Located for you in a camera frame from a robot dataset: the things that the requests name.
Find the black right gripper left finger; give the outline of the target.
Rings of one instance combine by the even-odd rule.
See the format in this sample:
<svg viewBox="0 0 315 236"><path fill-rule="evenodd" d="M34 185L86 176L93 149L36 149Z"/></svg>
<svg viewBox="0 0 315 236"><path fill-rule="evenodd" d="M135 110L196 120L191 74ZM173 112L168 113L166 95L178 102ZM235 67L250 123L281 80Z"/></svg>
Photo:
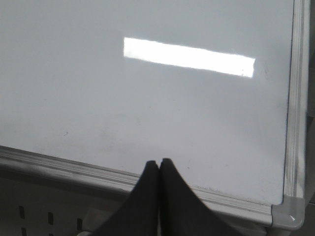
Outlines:
<svg viewBox="0 0 315 236"><path fill-rule="evenodd" d="M92 235L156 236L158 234L159 169L148 161L122 206Z"/></svg>

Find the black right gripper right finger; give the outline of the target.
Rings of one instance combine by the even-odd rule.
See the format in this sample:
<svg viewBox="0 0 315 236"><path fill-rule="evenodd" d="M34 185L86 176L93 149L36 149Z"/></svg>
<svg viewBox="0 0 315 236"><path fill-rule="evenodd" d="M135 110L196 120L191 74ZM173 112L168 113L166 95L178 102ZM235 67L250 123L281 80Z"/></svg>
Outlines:
<svg viewBox="0 0 315 236"><path fill-rule="evenodd" d="M171 159L160 168L160 227L163 236L240 236L194 194Z"/></svg>

